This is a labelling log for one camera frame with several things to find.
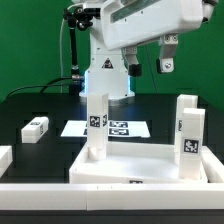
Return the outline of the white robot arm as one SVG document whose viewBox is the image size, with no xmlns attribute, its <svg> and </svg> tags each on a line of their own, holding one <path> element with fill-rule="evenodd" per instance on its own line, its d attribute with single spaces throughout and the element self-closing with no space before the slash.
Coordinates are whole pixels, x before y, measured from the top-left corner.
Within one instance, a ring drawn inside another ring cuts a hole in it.
<svg viewBox="0 0 224 224">
<path fill-rule="evenodd" d="M 135 96 L 130 79 L 142 74 L 137 48 L 157 41 L 161 73 L 174 70 L 178 36 L 209 21 L 219 0 L 71 0 L 76 27 L 90 31 L 90 67 L 82 98 L 105 93 L 117 103 Z"/>
</svg>

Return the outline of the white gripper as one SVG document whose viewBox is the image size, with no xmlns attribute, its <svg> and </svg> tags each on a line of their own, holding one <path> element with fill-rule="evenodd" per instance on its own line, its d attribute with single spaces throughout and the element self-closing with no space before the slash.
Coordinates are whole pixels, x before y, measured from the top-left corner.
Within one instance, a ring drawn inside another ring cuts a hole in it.
<svg viewBox="0 0 224 224">
<path fill-rule="evenodd" d="M 158 41 L 157 71 L 171 73 L 178 46 L 178 36 L 171 34 L 198 29 L 202 19 L 201 0 L 134 0 L 127 5 L 121 0 L 107 0 L 101 7 L 104 43 L 109 50 L 123 48 L 125 65 L 132 77 L 142 75 L 137 48 L 132 45 L 162 36 Z"/>
</svg>

